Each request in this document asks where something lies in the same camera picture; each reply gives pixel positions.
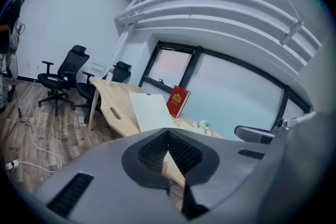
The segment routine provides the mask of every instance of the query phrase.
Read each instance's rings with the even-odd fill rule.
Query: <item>person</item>
[[[9,45],[11,42],[11,35],[13,33],[16,21],[19,18],[21,5],[24,0],[12,0],[8,3],[0,17],[0,67],[3,68],[3,61],[6,59],[6,70],[8,69],[8,60],[12,55],[9,53]],[[9,85],[4,80],[2,70],[0,70],[0,113],[4,112],[5,98],[11,102],[15,91],[15,85]]]

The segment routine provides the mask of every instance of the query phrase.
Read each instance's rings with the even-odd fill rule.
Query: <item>red book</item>
[[[167,108],[171,116],[174,118],[178,118],[178,116],[180,116],[189,95],[189,91],[184,90],[181,87],[174,86],[174,89],[167,102]]]

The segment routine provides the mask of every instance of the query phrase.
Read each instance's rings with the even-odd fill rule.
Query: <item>frosted window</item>
[[[286,109],[282,118],[286,120],[294,119],[298,116],[302,116],[303,114],[304,111],[288,99]]]
[[[191,55],[171,50],[159,50],[149,76],[171,88],[179,85]]]
[[[170,94],[147,83],[147,82],[143,82],[142,83],[142,86],[141,86],[142,90],[145,92],[145,93],[153,93],[153,94],[162,94],[163,95],[163,99],[164,101],[167,103],[168,99],[169,99],[169,96]]]
[[[238,125],[269,130],[283,90],[258,74],[231,62],[202,54],[187,86],[191,92],[182,111],[187,118],[206,120],[230,140]]]

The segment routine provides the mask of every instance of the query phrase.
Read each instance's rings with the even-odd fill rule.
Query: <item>bottle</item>
[[[111,85],[114,67],[111,67],[106,76],[106,85]]]

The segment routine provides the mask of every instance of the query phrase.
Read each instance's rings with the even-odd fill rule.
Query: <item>desk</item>
[[[129,92],[145,93],[140,87],[131,86],[123,83],[112,82],[107,86],[105,80],[91,77],[91,83],[96,87],[96,92],[93,98],[89,130],[92,130],[92,120],[95,112],[95,107],[99,95],[101,96],[101,112],[103,113],[108,124],[120,135],[126,137],[140,133],[137,118],[134,114],[133,106],[130,100]],[[193,121],[180,115],[178,118],[172,117],[173,122],[180,126],[184,121],[191,124]],[[222,138],[216,132],[213,132],[213,137]],[[165,174],[173,178],[179,185],[184,187],[184,177],[181,172],[173,165],[167,164]]]

